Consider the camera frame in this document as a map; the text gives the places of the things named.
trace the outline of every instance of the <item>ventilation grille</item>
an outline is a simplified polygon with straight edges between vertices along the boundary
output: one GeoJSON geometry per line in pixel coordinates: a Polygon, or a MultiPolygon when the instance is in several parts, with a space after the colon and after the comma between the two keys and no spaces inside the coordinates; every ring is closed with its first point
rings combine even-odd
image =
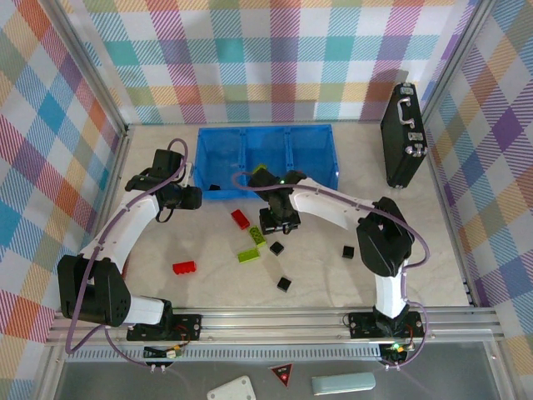
{"type": "MultiPolygon", "coordinates": [[[[129,346],[125,353],[130,358],[141,360],[143,347],[129,346]]],[[[327,361],[362,360],[374,361],[379,358],[377,344],[353,343],[338,345],[294,345],[294,346],[217,346],[190,345],[178,359],[167,361],[327,361]]],[[[145,361],[165,361],[165,358],[145,358],[145,361]]],[[[124,361],[111,348],[95,346],[82,349],[69,356],[70,363],[124,361]]]]}
{"type": "MultiPolygon", "coordinates": [[[[142,346],[138,347],[132,347],[130,350],[124,350],[123,348],[121,351],[126,354],[128,357],[133,358],[134,360],[139,360],[142,358],[142,346]]],[[[112,348],[109,346],[91,346],[91,349],[82,349],[78,350],[74,354],[71,354],[68,356],[67,360],[68,363],[79,363],[79,362],[96,362],[96,361],[105,361],[105,362],[113,362],[113,361],[125,361],[122,357],[120,357],[112,348]]]]}
{"type": "Polygon", "coordinates": [[[183,352],[183,359],[192,361],[307,361],[371,359],[380,357],[378,345],[310,345],[310,346],[209,346],[190,347],[183,352]]]}

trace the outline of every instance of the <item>lime green lego brick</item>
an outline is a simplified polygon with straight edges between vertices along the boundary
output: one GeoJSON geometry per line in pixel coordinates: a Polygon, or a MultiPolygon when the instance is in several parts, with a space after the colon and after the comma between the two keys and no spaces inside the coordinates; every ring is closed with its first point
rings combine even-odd
{"type": "Polygon", "coordinates": [[[254,169],[254,170],[252,171],[252,173],[256,173],[256,172],[259,171],[261,168],[263,168],[263,169],[268,169],[267,166],[266,166],[265,164],[259,164],[259,165],[256,167],[256,169],[254,169]]]}
{"type": "Polygon", "coordinates": [[[251,227],[248,232],[250,233],[250,236],[252,236],[252,239],[256,243],[256,246],[258,246],[259,248],[267,244],[265,237],[262,235],[258,227],[251,227]]]}
{"type": "Polygon", "coordinates": [[[246,250],[245,252],[238,253],[237,257],[239,258],[240,263],[247,263],[248,261],[258,259],[260,257],[260,254],[259,254],[259,250],[257,250],[256,247],[254,247],[254,248],[251,248],[250,250],[246,250]]]}

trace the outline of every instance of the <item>triangular warning sign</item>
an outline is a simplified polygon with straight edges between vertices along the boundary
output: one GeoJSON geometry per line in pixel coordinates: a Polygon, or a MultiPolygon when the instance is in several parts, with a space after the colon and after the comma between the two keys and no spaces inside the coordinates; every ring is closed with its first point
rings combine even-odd
{"type": "Polygon", "coordinates": [[[285,385],[286,388],[289,387],[289,379],[291,378],[292,364],[280,365],[279,367],[270,368],[273,373],[276,374],[278,379],[285,385]]]}

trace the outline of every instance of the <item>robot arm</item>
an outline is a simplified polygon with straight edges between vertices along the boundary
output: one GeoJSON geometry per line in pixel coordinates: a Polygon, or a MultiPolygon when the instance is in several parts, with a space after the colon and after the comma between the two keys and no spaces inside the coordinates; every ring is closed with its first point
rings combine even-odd
{"type": "Polygon", "coordinates": [[[351,207],[343,200],[355,201],[366,206],[366,209],[378,208],[405,221],[396,204],[386,197],[379,202],[356,199],[324,187],[295,171],[280,179],[266,169],[259,169],[252,175],[248,186],[265,188],[280,184],[297,184],[307,188],[280,187],[257,192],[270,206],[260,211],[263,233],[283,231],[288,234],[300,224],[298,213],[310,213],[348,231],[355,231],[362,261],[376,277],[376,320],[382,320],[384,330],[393,334],[408,312],[401,293],[401,270],[411,255],[413,237],[388,218],[351,207]]]}
{"type": "Polygon", "coordinates": [[[127,183],[126,193],[118,209],[102,231],[79,255],[62,257],[57,265],[57,275],[62,314],[66,318],[72,318],[83,274],[94,249],[100,246],[103,232],[113,223],[114,217],[126,209],[112,226],[94,259],[91,280],[83,294],[80,319],[112,327],[128,323],[162,325],[162,330],[168,329],[172,319],[172,305],[158,298],[131,295],[122,279],[122,270],[128,254],[146,225],[154,218],[159,221],[163,209],[170,209],[172,215],[176,208],[193,210],[202,205],[202,190],[187,185],[192,165],[186,164],[183,176],[176,181],[141,198],[131,208],[127,205],[140,194],[167,180],[181,162],[181,154],[157,150],[152,167],[127,183]]]}

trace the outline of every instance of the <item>black briefcase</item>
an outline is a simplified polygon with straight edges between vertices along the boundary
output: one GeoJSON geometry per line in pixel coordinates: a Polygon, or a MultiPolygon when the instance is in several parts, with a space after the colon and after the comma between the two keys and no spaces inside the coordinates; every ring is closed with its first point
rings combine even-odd
{"type": "Polygon", "coordinates": [[[381,137],[386,182],[394,188],[406,188],[427,154],[426,133],[412,83],[394,87],[381,121],[381,137]]]}

